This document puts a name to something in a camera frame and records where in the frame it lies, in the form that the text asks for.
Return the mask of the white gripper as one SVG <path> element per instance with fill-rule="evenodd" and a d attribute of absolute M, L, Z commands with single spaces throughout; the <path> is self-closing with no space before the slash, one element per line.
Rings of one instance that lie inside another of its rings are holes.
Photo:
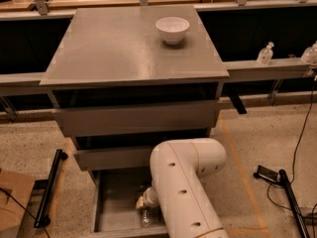
<path fill-rule="evenodd" d="M 144 209 L 146 207 L 156 208 L 159 206 L 159 198 L 156 190 L 151 186 L 148 187 L 143 196 L 140 196 L 136 202 L 136 209 Z"/>

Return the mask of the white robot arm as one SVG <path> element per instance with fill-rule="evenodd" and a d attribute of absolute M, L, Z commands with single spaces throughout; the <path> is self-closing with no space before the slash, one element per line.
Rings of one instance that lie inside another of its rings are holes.
<path fill-rule="evenodd" d="M 222 170 L 225 148 L 210 138 L 170 140 L 150 156 L 152 186 L 136 207 L 159 207 L 169 238 L 229 238 L 200 179 Z"/>

